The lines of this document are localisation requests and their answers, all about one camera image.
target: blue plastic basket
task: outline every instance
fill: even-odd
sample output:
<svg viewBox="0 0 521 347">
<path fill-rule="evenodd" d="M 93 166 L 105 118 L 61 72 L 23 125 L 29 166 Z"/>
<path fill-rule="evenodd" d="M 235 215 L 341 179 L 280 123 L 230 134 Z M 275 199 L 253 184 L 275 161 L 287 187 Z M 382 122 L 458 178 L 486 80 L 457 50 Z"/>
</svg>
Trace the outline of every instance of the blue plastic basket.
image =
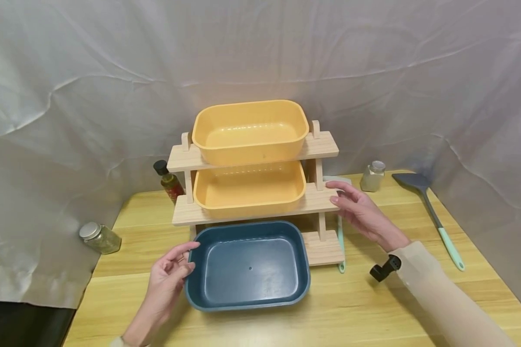
<svg viewBox="0 0 521 347">
<path fill-rule="evenodd" d="M 185 295 L 201 311 L 293 305 L 311 285 L 301 232 L 285 221 L 209 227 L 190 252 Z"/>
</svg>

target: yellow plastic basket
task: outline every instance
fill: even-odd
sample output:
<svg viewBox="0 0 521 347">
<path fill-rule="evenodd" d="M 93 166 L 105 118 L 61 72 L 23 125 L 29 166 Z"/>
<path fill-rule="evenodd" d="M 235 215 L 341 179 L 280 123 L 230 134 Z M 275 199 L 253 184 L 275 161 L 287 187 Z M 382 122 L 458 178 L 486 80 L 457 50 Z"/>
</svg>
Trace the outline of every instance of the yellow plastic basket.
<svg viewBox="0 0 521 347">
<path fill-rule="evenodd" d="M 212 218 L 290 212 L 307 189 L 300 161 L 197 171 L 193 197 Z"/>
<path fill-rule="evenodd" d="M 309 132 L 300 105 L 270 100 L 217 105 L 195 120 L 192 141 L 212 165 L 294 160 Z"/>
</svg>

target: beige sleeve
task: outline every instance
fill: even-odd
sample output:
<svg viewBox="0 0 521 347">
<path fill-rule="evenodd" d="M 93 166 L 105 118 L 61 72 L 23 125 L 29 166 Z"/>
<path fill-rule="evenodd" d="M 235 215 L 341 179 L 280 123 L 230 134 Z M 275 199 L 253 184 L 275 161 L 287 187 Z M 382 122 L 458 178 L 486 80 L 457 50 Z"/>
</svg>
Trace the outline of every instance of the beige sleeve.
<svg viewBox="0 0 521 347">
<path fill-rule="evenodd" d="M 390 254 L 401 259 L 399 278 L 452 347 L 515 346 L 480 307 L 444 273 L 421 242 Z"/>
<path fill-rule="evenodd" d="M 130 346 L 129 344 L 126 344 L 124 342 L 124 340 L 122 339 L 122 337 L 116 337 L 116 339 L 114 341 L 112 341 L 110 343 L 110 347 L 135 347 L 135 346 Z"/>
</svg>

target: hand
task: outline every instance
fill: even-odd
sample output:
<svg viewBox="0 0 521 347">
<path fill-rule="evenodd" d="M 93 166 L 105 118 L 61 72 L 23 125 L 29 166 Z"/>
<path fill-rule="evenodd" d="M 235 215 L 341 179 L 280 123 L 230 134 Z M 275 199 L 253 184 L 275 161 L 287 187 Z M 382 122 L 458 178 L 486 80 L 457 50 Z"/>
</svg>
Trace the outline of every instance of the hand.
<svg viewBox="0 0 521 347">
<path fill-rule="evenodd" d="M 177 245 L 154 263 L 143 303 L 122 336 L 126 344 L 150 344 L 158 329 L 170 318 L 185 277 L 195 269 L 195 263 L 187 262 L 189 251 L 199 245 L 194 241 Z"/>
<path fill-rule="evenodd" d="M 340 208 L 338 215 L 355 226 L 369 240 L 379 244 L 386 253 L 411 243 L 367 194 L 345 182 L 326 182 L 326 187 L 342 190 L 338 191 L 338 197 L 330 198 L 330 201 Z"/>
</svg>

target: glass jar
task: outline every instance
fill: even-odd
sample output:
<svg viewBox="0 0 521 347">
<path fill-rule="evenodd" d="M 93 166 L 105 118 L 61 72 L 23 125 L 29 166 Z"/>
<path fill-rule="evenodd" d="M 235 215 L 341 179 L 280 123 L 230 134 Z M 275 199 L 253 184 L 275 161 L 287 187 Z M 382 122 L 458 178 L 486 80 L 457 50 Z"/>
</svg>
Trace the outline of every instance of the glass jar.
<svg viewBox="0 0 521 347">
<path fill-rule="evenodd" d="M 367 165 L 361 179 L 361 189 L 363 191 L 377 191 L 380 189 L 380 182 L 384 178 L 386 165 L 380 160 L 373 161 Z"/>
<path fill-rule="evenodd" d="M 102 254 L 119 251 L 122 238 L 103 224 L 89 222 L 79 229 L 79 237 L 90 248 Z"/>
</svg>

